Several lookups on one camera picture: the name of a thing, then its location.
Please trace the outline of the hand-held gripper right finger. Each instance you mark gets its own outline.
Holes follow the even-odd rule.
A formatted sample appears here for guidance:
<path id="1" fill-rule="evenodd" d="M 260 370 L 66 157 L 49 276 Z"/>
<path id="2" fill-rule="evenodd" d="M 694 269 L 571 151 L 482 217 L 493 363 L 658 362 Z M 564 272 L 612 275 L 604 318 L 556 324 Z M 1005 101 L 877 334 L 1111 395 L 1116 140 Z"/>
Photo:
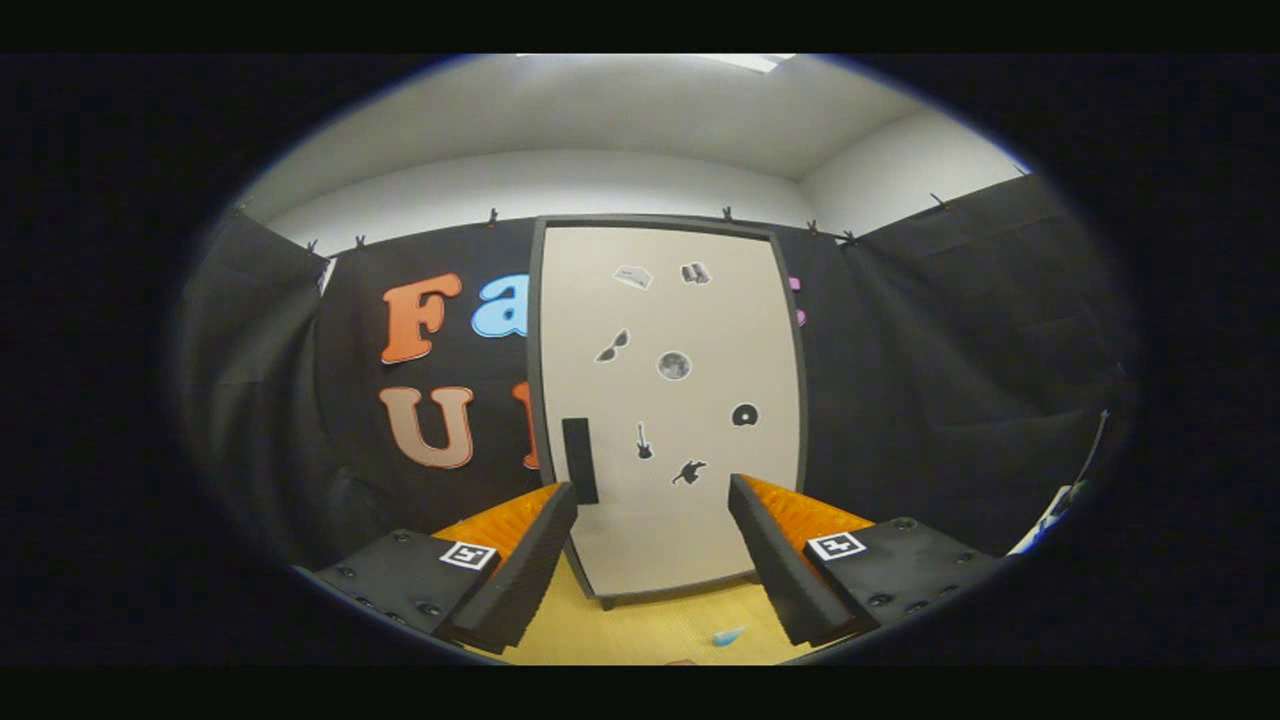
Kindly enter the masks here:
<path id="1" fill-rule="evenodd" d="M 913 620 L 1001 568 L 915 518 L 870 521 L 744 474 L 730 478 L 728 510 L 792 644 L 822 647 Z"/>

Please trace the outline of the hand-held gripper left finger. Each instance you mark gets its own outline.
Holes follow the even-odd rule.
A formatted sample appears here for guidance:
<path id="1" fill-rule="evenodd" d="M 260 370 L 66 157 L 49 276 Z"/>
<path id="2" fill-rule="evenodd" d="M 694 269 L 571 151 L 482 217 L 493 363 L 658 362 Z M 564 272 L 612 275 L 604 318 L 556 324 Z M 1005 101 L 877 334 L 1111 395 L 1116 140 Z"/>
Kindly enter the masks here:
<path id="1" fill-rule="evenodd" d="M 315 585 L 412 635 L 503 653 L 536 616 L 577 515 L 575 486 L 552 483 L 431 534 L 393 530 Z"/>

